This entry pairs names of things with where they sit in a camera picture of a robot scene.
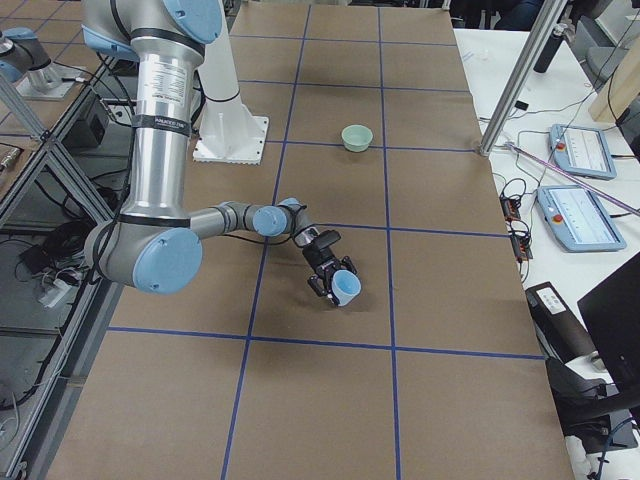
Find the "label on robot arm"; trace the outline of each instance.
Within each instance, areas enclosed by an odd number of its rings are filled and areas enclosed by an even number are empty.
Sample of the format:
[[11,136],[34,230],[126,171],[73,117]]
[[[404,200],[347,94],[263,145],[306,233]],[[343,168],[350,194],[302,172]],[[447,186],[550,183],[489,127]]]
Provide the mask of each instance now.
[[168,103],[184,108],[187,70],[166,62],[150,62],[150,74],[142,85],[142,100]]

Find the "white desk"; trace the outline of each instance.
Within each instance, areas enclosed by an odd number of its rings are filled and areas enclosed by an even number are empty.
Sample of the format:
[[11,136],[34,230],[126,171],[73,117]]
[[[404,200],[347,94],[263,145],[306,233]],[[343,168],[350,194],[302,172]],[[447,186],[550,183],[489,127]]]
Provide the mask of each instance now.
[[[463,59],[465,73],[474,98],[478,117],[490,117],[500,98],[504,86],[513,70],[527,34],[522,32],[501,32],[485,30],[456,30],[456,39]],[[557,110],[575,102],[580,102],[592,91],[591,84],[583,73],[577,60],[566,44],[563,44],[545,74],[532,72],[519,100],[529,104],[530,112],[539,110]],[[548,131],[554,123],[608,128],[611,124],[595,123],[589,116],[588,108],[596,98],[593,93],[582,106],[576,105],[562,112],[547,112],[525,115],[521,119],[507,122],[498,145],[505,141],[517,142],[518,133],[523,130]],[[481,122],[484,130],[486,123]],[[612,154],[631,154],[629,146],[618,129],[609,130],[607,141]],[[549,158],[547,136],[523,133],[520,146],[539,158]],[[495,150],[490,156],[495,173],[505,178],[523,178],[527,191],[536,188],[536,182],[515,166],[515,155],[508,151]],[[519,165],[535,177],[540,177],[543,168],[527,159],[520,159]],[[635,159],[616,160],[618,177],[611,181],[587,180],[597,188],[612,194],[622,201],[640,208],[640,164]],[[522,187],[513,185],[506,193],[521,193]],[[542,179],[543,185],[568,184],[568,180],[552,171],[547,171]],[[498,191],[504,182],[496,177]],[[597,283],[606,278],[624,262],[640,251],[640,219],[627,216],[616,219],[622,236],[628,246],[620,252],[608,253],[566,253],[554,239],[538,208],[532,209],[534,196],[524,197],[521,207],[523,219],[532,225],[533,260],[529,262],[529,274],[524,288],[550,281],[558,290],[571,310],[580,318],[577,301]],[[603,202],[610,214],[623,213],[608,202]],[[571,365],[576,371],[588,378],[603,377],[591,369],[586,362],[576,360]],[[589,460],[597,467],[597,455]],[[640,450],[609,452],[603,480],[637,478],[640,472]]]

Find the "light blue bowl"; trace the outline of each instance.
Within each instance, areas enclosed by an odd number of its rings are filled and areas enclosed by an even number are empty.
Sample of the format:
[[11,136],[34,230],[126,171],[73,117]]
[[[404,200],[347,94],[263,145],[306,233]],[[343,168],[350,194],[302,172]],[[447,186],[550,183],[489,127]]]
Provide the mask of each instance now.
[[364,125],[349,125],[342,130],[342,143],[350,152],[364,152],[373,140],[373,132]]

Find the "blue grid line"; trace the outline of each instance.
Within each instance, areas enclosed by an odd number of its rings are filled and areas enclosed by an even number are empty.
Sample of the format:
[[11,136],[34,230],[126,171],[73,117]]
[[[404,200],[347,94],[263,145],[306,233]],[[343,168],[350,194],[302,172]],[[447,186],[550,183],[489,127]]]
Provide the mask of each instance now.
[[352,348],[357,350],[385,350],[392,351],[394,348],[396,351],[411,352],[411,353],[424,353],[433,355],[450,355],[458,357],[484,357],[484,358],[508,358],[514,360],[544,360],[542,355],[531,355],[526,353],[504,353],[504,352],[483,352],[478,350],[453,350],[446,348],[428,348],[428,347],[411,347],[406,345],[380,345],[374,343],[357,343],[357,342],[337,342],[331,340],[308,340],[303,338],[282,338],[282,337],[268,337],[263,335],[247,336],[236,335],[230,333],[215,333],[215,332],[198,332],[190,330],[173,330],[173,329],[154,329],[154,328],[142,328],[142,327],[123,327],[123,326],[111,326],[107,328],[110,332],[118,333],[140,333],[147,335],[167,335],[176,337],[198,337],[198,338],[216,338],[220,340],[251,340],[252,342],[263,343],[284,343],[291,345],[311,345],[321,347],[337,347],[337,348]]
[[153,335],[171,335],[176,337],[205,337],[219,338],[223,340],[246,340],[246,335],[233,335],[231,333],[215,333],[215,332],[196,332],[192,330],[173,330],[173,329],[155,329],[141,327],[118,327],[110,326],[107,328],[110,332],[124,333],[147,333]]
[[58,55],[56,55],[56,60],[58,60],[63,54],[64,52],[67,51],[67,48],[69,48],[71,45],[82,45],[82,43],[75,43],[76,38],[78,38],[79,35],[82,35],[82,30],[79,30],[78,33],[76,33],[73,38],[71,39],[71,41],[69,43],[67,43],[67,45],[60,50],[60,53]]
[[409,232],[409,233],[431,233],[437,235],[458,235],[467,237],[489,237],[489,238],[509,238],[508,233],[489,233],[489,232],[463,232],[458,230],[436,230],[432,228],[410,228],[410,227],[392,227],[384,226],[379,227],[377,225],[355,225],[348,223],[317,223],[316,225],[324,227],[336,227],[336,228],[354,228],[361,230],[381,230],[388,232]]
[[478,352],[473,350],[448,350],[440,348],[421,348],[421,347],[396,347],[396,350],[402,352],[414,353],[434,353],[437,355],[458,355],[467,357],[488,357],[488,358],[511,358],[515,360],[544,360],[542,355],[528,355],[524,353],[499,353],[499,352]]
[[331,38],[303,38],[303,37],[285,37],[280,35],[247,35],[247,34],[229,34],[231,38],[257,38],[262,40],[314,40],[321,42],[343,42],[343,43],[375,43],[382,45],[424,45],[427,47],[457,47],[455,43],[437,43],[437,42],[392,42],[388,40],[346,40],[346,39],[331,39]]
[[[267,143],[281,143],[287,145],[311,145],[318,147],[340,147],[344,148],[341,143],[328,143],[328,142],[305,142],[300,140],[267,140]],[[371,145],[369,148],[382,149],[380,145]],[[386,150],[410,150],[417,152],[448,152],[448,153],[475,153],[473,148],[439,148],[439,147],[392,147],[387,145],[384,147]]]
[[398,359],[396,355],[396,324],[393,295],[393,254],[391,249],[391,207],[389,195],[389,162],[387,161],[387,129],[384,104],[384,66],[382,54],[382,15],[378,15],[378,51],[380,55],[380,108],[382,110],[382,156],[384,169],[384,203],[387,233],[387,277],[389,280],[389,330],[391,339],[391,384],[393,388],[393,430],[395,446],[396,480],[402,480],[402,451],[400,448],[400,407],[398,398]]
[[[285,82],[282,80],[259,80],[259,79],[244,79],[238,80],[238,83],[261,83],[267,85],[294,85],[293,82]],[[442,92],[442,93],[471,93],[469,90],[458,90],[450,88],[426,88],[426,87],[384,87],[375,85],[348,85],[339,83],[311,83],[311,82],[298,82],[298,85],[305,87],[332,87],[332,88],[368,88],[368,89],[380,89],[383,90],[398,90],[405,92]]]
[[294,345],[315,345],[321,347],[342,347],[342,348],[357,348],[363,350],[387,350],[391,351],[389,345],[376,345],[370,343],[353,343],[353,342],[332,342],[326,340],[305,340],[301,338],[278,338],[278,337],[265,337],[265,336],[252,336],[251,340],[256,342],[266,343],[287,343]]
[[58,3],[60,4],[60,5],[58,5],[58,8],[56,8],[56,9],[51,13],[51,15],[49,15],[47,18],[45,18],[45,19],[43,20],[43,22],[44,22],[44,23],[43,23],[42,25],[40,25],[38,28],[36,28],[36,29],[35,29],[35,31],[34,31],[34,33],[35,33],[35,32],[37,32],[38,30],[40,30],[42,27],[44,27],[44,26],[47,24],[47,22],[48,22],[49,20],[51,20],[51,18],[52,18],[56,13],[58,13],[58,11],[59,11],[62,7],[64,7],[64,5],[65,5],[65,3],[64,3],[64,2],[58,2]]
[[24,6],[25,3],[27,3],[27,0],[22,0],[22,3],[20,3],[20,5],[18,5],[16,8],[11,10],[11,12],[9,12],[9,14],[6,17],[0,18],[0,23],[4,22],[5,20],[7,20],[9,18],[13,18],[12,15],[14,13],[16,13],[18,10],[20,10]]
[[[302,56],[304,53],[304,37],[307,35],[307,29],[309,27],[309,19],[311,17],[311,5],[309,5],[307,7],[307,18],[305,21],[305,25],[304,25],[304,32],[303,32],[303,40],[302,43],[300,45],[300,54],[298,56],[298,65],[296,67],[296,82],[298,81],[298,79],[300,78],[300,66],[302,64]],[[285,151],[286,151],[286,140],[287,137],[289,136],[289,127],[291,126],[291,117],[293,115],[293,107],[295,104],[295,96],[296,96],[296,87],[297,85],[293,86],[292,92],[291,92],[291,102],[289,104],[289,113],[287,116],[287,124],[285,126],[285,133],[284,133],[284,145],[282,146],[282,151],[280,152],[280,163],[278,165],[278,173],[276,175],[276,180],[275,180],[275,185],[274,185],[274,189],[273,189],[273,197],[272,197],[272,203],[275,204],[276,202],[276,198],[278,196],[278,186],[280,184],[280,177],[282,174],[282,167],[283,167],[283,163],[284,163],[284,156],[285,156]],[[263,249],[262,249],[262,258],[260,260],[260,269],[258,271],[258,281],[256,282],[256,289],[255,289],[255,293],[253,296],[253,305],[251,307],[251,319],[249,321],[249,328],[247,330],[247,340],[245,341],[245,347],[244,347],[244,352],[243,352],[243,356],[242,356],[242,364],[240,366],[240,374],[238,376],[238,384],[236,387],[236,396],[234,399],[234,404],[233,404],[233,412],[231,414],[231,422],[229,425],[229,434],[227,436],[227,445],[225,448],[225,454],[224,454],[224,462],[222,465],[222,472],[220,474],[220,480],[226,480],[227,477],[227,472],[229,469],[229,461],[231,458],[231,447],[233,444],[233,436],[235,433],[235,426],[236,426],[236,421],[238,418],[238,410],[240,407],[240,397],[242,395],[242,387],[244,384],[244,376],[246,373],[246,368],[247,368],[247,361],[249,358],[249,347],[251,346],[251,339],[252,339],[252,333],[253,333],[253,326],[255,323],[255,319],[256,319],[256,313],[257,313],[257,308],[258,308],[258,299],[260,297],[260,287],[262,285],[262,278],[264,275],[264,268],[266,265],[266,261],[267,261],[267,252],[268,252],[268,245],[265,243]]]

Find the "metal post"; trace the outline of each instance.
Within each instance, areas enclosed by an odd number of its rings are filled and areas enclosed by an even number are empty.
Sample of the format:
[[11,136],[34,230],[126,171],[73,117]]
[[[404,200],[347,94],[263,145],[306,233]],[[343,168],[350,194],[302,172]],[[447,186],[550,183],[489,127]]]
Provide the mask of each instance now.
[[547,38],[551,34],[551,29],[558,22],[566,3],[567,0],[546,0],[544,2],[542,10],[538,14],[533,29],[527,38],[527,42],[522,48],[520,58],[518,58],[513,73],[502,93],[502,97],[500,97],[498,105],[493,115],[491,115],[491,121],[478,147],[480,155],[488,156],[495,145],[498,135],[502,132],[504,124],[509,117],[509,112],[511,112],[518,99],[533,64],[540,57]]

